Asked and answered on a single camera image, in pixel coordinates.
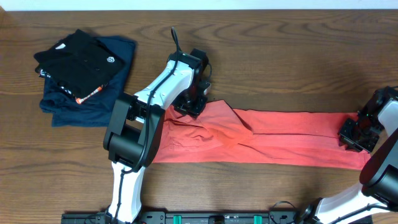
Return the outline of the red soccer t-shirt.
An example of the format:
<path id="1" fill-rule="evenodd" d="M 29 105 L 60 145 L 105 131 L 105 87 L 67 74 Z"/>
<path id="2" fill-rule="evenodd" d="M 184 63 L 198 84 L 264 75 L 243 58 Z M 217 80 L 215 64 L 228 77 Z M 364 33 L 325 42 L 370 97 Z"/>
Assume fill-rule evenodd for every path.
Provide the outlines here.
<path id="1" fill-rule="evenodd" d="M 156 163 L 236 162 L 361 170 L 367 152 L 347 151 L 338 131 L 353 113 L 241 110 L 225 101 L 197 118 L 165 113 Z"/>

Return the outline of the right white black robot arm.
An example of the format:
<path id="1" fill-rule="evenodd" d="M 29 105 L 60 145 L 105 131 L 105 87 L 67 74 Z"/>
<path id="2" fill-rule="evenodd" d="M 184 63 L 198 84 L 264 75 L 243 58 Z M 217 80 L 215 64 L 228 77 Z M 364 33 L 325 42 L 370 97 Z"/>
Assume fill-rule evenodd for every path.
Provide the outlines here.
<path id="1" fill-rule="evenodd" d="M 372 155 L 358 183 L 316 200 L 296 223 L 366 223 L 376 213 L 397 211 L 397 87 L 376 90 L 357 116 L 348 118 L 338 135 L 348 150 Z"/>

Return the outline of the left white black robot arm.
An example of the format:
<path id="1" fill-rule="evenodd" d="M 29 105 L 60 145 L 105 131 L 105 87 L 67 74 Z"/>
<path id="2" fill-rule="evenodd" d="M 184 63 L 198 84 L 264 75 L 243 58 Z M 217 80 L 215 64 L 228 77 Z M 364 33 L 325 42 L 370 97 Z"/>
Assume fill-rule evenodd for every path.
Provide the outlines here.
<path id="1" fill-rule="evenodd" d="M 116 100 L 103 141 L 114 172 L 105 223 L 134 223 L 139 218 L 143 176 L 160 148 L 165 112 L 173 107 L 192 118 L 202 113 L 211 86 L 203 76 L 208 65 L 206 52 L 179 50 L 169 55 L 164 71 L 150 85 Z"/>

